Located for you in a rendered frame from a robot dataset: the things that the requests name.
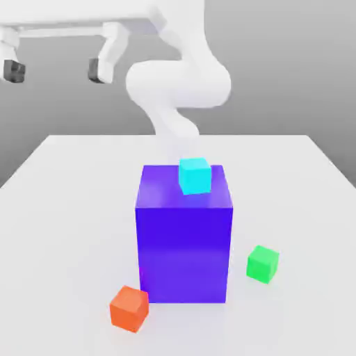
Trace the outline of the small green cube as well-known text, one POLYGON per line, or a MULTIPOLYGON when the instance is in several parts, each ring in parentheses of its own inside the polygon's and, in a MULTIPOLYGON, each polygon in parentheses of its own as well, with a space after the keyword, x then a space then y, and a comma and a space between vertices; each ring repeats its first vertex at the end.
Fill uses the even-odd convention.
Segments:
POLYGON ((275 275, 280 254, 262 245, 257 245, 248 256, 246 275, 268 284, 275 275))

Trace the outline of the large purple box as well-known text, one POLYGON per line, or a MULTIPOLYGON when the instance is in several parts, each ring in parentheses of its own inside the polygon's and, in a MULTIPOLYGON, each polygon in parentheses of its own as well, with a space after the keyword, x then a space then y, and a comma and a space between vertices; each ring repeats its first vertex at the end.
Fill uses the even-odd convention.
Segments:
POLYGON ((141 290, 151 303, 224 303, 233 204, 222 166, 211 192, 184 195, 175 165, 143 167, 136 200, 141 290))

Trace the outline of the small cyan cube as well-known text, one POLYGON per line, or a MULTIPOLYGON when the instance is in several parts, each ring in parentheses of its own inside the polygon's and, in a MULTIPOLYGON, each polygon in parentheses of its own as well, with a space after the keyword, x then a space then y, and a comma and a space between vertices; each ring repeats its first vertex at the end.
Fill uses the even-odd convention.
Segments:
POLYGON ((179 185, 184 195, 211 192, 211 166, 205 158, 179 160, 179 185))

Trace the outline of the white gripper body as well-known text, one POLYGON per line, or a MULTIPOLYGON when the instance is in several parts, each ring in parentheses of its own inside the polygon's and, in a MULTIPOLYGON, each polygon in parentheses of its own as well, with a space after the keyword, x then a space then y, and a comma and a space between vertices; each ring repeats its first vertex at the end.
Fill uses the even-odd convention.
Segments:
POLYGON ((125 38, 166 24, 159 0, 0 0, 0 38, 125 38))

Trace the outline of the small orange cube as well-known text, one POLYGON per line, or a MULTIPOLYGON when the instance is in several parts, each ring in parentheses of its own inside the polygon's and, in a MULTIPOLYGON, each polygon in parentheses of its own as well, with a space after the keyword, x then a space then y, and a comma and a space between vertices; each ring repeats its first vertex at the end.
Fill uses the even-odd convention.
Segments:
POLYGON ((109 309, 112 325, 136 333, 149 313, 148 293, 123 286, 109 309))

